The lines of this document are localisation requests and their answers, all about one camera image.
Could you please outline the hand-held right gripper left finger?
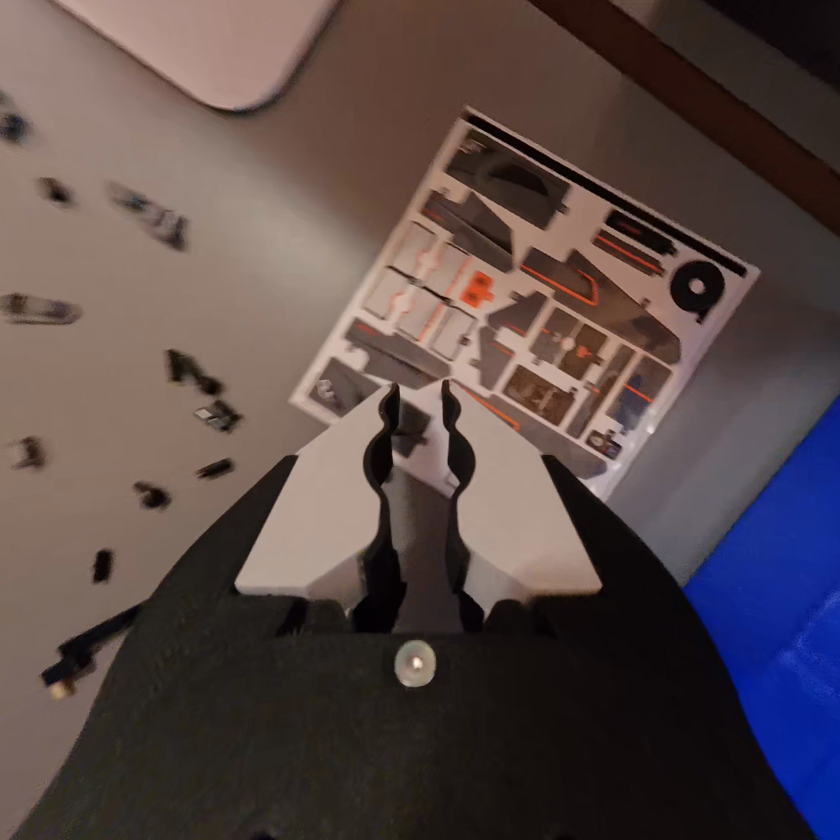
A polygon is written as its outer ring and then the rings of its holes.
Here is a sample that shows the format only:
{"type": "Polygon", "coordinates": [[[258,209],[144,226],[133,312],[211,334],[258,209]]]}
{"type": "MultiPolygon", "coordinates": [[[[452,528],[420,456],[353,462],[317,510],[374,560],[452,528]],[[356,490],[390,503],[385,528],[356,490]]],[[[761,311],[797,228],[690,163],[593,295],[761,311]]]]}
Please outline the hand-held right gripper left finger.
{"type": "Polygon", "coordinates": [[[384,485],[400,422],[396,384],[368,396],[296,455],[238,573],[241,595],[332,602],[357,632],[387,634],[403,603],[384,485]]]}

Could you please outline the lego sticker sheet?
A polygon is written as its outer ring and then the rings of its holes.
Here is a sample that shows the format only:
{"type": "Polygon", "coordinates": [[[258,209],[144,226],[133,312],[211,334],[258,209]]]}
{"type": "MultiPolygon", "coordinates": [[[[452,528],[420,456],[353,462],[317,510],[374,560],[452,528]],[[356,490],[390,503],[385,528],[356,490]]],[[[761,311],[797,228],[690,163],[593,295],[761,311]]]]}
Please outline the lego sticker sheet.
{"type": "Polygon", "coordinates": [[[468,109],[290,404],[332,425],[398,385],[396,463],[449,496],[459,384],[605,501],[759,276],[468,109]]]}

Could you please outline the dark grey lego wedge panel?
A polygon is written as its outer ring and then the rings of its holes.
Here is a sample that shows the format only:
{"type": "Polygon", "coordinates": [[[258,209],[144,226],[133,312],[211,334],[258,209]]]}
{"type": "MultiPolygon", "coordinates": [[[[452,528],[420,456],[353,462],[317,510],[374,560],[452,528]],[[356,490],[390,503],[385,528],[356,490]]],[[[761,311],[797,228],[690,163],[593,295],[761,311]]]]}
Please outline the dark grey lego wedge panel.
{"type": "Polygon", "coordinates": [[[14,325],[68,326],[80,319],[82,310],[67,301],[13,292],[1,296],[1,313],[14,325]]]}
{"type": "Polygon", "coordinates": [[[108,184],[109,199],[150,236],[176,251],[186,251],[189,219],[125,185],[108,184]]]}

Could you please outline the blue plastic bin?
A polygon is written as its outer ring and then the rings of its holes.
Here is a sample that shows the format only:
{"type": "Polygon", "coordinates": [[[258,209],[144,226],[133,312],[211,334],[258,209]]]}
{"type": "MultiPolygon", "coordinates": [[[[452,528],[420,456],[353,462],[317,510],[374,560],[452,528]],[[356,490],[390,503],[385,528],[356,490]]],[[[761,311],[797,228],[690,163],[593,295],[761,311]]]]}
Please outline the blue plastic bin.
{"type": "Polygon", "coordinates": [[[839,838],[839,400],[684,589],[771,769],[839,838]]]}

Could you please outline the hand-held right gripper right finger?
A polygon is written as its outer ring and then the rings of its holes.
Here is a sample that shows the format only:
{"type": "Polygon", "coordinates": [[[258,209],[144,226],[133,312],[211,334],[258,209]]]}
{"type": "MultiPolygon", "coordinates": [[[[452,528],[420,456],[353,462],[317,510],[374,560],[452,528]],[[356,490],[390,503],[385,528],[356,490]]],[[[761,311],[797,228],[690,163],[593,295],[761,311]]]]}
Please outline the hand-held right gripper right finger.
{"type": "Polygon", "coordinates": [[[544,456],[467,389],[446,380],[442,420],[449,500],[445,563],[462,627],[481,630],[492,610],[524,610],[602,589],[590,554],[544,456]]]}

